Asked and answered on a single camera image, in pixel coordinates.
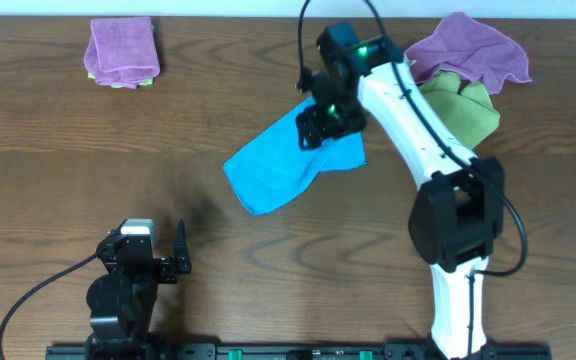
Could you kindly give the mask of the blue microfibre cloth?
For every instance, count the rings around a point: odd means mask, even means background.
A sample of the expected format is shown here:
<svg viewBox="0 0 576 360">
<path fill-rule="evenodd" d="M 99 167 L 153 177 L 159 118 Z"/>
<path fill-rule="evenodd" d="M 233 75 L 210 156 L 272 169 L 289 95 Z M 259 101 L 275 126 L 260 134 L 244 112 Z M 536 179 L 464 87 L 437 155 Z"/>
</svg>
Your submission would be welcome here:
<svg viewBox="0 0 576 360">
<path fill-rule="evenodd" d="M 223 165 L 243 207 L 264 215 L 302 194 L 321 172 L 348 171 L 366 164 L 362 135 L 327 140 L 315 150 L 298 146 L 297 115 L 308 98 L 250 141 Z"/>
</svg>

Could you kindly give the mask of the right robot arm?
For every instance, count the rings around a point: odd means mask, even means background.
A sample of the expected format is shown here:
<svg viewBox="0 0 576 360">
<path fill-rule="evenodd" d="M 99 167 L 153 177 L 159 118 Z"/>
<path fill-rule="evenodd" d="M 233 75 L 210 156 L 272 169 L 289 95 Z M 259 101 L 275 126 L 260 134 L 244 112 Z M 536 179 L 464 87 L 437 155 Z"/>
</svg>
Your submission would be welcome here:
<svg viewBox="0 0 576 360">
<path fill-rule="evenodd" d="M 431 268 L 432 342 L 445 359 L 480 352 L 487 343 L 481 273 L 503 227 L 503 205 L 473 173 L 503 185 L 501 165 L 478 159 L 447 129 L 388 37 L 362 41 L 350 23 L 341 22 L 326 27 L 316 45 L 325 69 L 302 67 L 297 84 L 314 99 L 296 119 L 300 148 L 314 150 L 358 133 L 369 117 L 381 125 L 417 189 L 408 229 Z"/>
</svg>

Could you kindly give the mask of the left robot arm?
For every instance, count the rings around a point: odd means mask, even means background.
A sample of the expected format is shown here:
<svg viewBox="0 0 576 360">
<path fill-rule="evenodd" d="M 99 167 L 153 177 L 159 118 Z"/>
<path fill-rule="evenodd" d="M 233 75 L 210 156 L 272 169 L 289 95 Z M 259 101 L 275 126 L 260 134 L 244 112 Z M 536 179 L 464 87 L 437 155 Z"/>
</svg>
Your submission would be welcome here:
<svg viewBox="0 0 576 360">
<path fill-rule="evenodd" d="M 192 271 L 180 221 L 172 241 L 173 254 L 156 257 L 152 219 L 126 219 L 99 243 L 95 256 L 107 273 L 90 285 L 86 302 L 93 333 L 85 343 L 88 360 L 174 359 L 175 349 L 149 331 L 161 284 L 175 284 Z"/>
</svg>

